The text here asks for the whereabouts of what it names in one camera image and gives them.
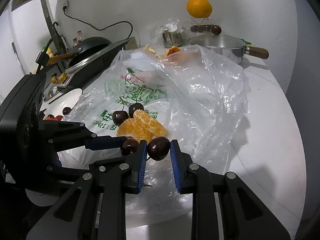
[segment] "peeled orange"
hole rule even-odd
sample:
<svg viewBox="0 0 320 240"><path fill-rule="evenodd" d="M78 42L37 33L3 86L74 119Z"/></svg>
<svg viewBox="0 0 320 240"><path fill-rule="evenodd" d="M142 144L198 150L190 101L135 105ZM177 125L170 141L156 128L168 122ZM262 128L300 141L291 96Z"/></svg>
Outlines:
<svg viewBox="0 0 320 240"><path fill-rule="evenodd" d="M125 120L117 130L117 136L133 137L138 142L141 140L146 140L150 142L151 133L143 128L139 123L133 118Z"/></svg>
<svg viewBox="0 0 320 240"><path fill-rule="evenodd" d="M208 0L189 0L187 11L193 18L208 18L212 13L212 6Z"/></svg>
<svg viewBox="0 0 320 240"><path fill-rule="evenodd" d="M168 131L162 126L162 124L160 124L156 119L153 119L150 114L147 114L143 110L139 109L134 111L133 118L138 125L156 136L166 136L168 134Z"/></svg>

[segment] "pan handle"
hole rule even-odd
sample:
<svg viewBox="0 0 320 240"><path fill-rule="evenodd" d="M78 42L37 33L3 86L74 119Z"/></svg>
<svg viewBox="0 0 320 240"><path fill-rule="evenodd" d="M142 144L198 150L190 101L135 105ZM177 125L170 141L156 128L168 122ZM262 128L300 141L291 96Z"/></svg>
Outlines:
<svg viewBox="0 0 320 240"><path fill-rule="evenodd" d="M245 53L250 56L259 57L263 59L267 59L269 57L269 52L266 49L258 47L246 46Z"/></svg>
<svg viewBox="0 0 320 240"><path fill-rule="evenodd" d="M67 53L67 54L61 54L54 57L49 58L47 66L58 63L63 60L71 59L76 55L76 53Z"/></svg>

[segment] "countertop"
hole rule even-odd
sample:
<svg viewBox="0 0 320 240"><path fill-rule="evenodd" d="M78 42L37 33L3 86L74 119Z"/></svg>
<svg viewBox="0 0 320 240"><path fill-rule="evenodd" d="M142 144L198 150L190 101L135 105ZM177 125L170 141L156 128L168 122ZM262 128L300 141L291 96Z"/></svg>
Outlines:
<svg viewBox="0 0 320 240"><path fill-rule="evenodd" d="M250 187L293 239L306 193L299 128L282 89L263 60L245 55L241 65L251 87L247 95L250 112L233 137L226 171L235 172ZM165 222L127 228L127 239L189 239L190 232L191 212Z"/></svg>

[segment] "orange segment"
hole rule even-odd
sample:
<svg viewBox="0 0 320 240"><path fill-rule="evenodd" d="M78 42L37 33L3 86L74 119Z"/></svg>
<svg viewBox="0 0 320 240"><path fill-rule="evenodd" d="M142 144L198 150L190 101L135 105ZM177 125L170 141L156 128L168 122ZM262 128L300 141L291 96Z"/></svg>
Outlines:
<svg viewBox="0 0 320 240"><path fill-rule="evenodd" d="M133 118L141 127L156 136L166 136L168 134L168 131L156 119L153 119L143 110L134 111Z"/></svg>
<svg viewBox="0 0 320 240"><path fill-rule="evenodd" d="M144 129L140 124L137 124L133 118L125 120L119 126L119 129L117 130L117 136L131 136L138 142L141 140L150 142L151 140L151 133Z"/></svg>

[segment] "metal cup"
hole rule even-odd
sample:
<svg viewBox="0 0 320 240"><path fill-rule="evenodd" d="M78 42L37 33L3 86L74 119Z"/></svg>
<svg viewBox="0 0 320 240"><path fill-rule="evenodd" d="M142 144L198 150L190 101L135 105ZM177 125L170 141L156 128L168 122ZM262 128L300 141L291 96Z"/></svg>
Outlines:
<svg viewBox="0 0 320 240"><path fill-rule="evenodd" d="M168 29L162 33L165 48L179 47L182 45L181 33L169 32Z"/></svg>

